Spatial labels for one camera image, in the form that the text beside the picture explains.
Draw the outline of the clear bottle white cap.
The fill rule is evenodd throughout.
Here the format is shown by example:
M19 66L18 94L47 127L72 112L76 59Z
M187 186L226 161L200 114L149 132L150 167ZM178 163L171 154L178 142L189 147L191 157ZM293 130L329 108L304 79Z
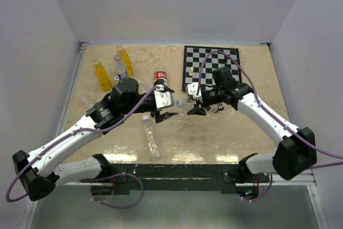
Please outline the clear bottle white cap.
M191 99L177 99L175 101L175 106L181 110L183 113L187 113L188 111L190 111L193 106L194 106L195 102L192 101ZM206 109L206 111L210 112L210 113L215 113L218 110L218 105L210 105L208 109Z

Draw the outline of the blue cap Pepsi bottle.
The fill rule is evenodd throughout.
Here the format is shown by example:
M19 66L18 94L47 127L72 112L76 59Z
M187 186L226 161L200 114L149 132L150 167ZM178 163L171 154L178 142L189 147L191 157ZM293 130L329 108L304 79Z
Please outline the blue cap Pepsi bottle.
M126 68L126 64L123 61L121 54L116 54L114 56L115 64L116 64L116 74L120 81L123 79L129 78L129 74Z

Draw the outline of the yellow tea bottle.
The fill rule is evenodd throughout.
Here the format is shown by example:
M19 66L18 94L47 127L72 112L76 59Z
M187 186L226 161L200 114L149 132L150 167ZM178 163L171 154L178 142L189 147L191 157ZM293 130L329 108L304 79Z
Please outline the yellow tea bottle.
M122 59L126 65L126 69L128 71L128 74L129 74L129 76L132 76L133 75L133 66L132 66L131 59L130 59L129 54L126 51L126 49L122 45L117 45L116 46L116 54L120 54L122 56Z

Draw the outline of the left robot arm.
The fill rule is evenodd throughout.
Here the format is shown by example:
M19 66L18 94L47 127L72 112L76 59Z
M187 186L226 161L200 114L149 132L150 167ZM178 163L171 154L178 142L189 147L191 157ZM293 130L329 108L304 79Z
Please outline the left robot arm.
M174 104L174 90L165 85L163 80L157 80L146 93L139 94L138 89L139 84L135 79L123 79L67 131L29 153L23 150L16 152L12 156L16 177L9 187L20 181L26 197L37 201L49 195L57 186L71 181L107 181L111 176L111 166L101 154L84 161L62 162L84 145L123 124L134 113L149 112L156 123L173 116L170 112L160 113Z

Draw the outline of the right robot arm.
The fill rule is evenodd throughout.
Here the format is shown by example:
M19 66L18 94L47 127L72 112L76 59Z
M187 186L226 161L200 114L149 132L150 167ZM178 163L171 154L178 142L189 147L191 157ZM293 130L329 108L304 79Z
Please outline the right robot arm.
M229 68L212 72L215 85L207 90L198 82L188 84L187 96L196 103L188 115L202 115L211 105L225 103L241 112L258 125L276 146L271 154L251 154L239 162L239 177L251 182L259 173L275 173L291 180L317 162L314 150L314 132L305 127L300 129L277 114L246 83L236 81Z

